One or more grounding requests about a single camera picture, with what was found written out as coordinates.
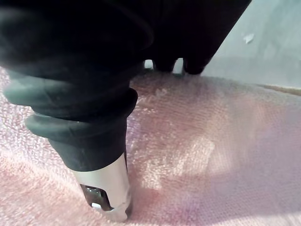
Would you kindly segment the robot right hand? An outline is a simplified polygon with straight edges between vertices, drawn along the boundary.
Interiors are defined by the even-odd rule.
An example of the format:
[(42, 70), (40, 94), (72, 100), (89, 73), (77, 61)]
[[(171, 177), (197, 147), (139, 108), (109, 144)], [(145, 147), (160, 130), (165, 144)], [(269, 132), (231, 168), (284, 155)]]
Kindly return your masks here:
[(132, 209), (127, 118), (130, 81), (146, 60), (170, 73), (177, 59), (200, 74), (248, 0), (3, 0), (4, 95), (29, 106), (26, 120), (72, 170), (87, 203), (116, 222)]

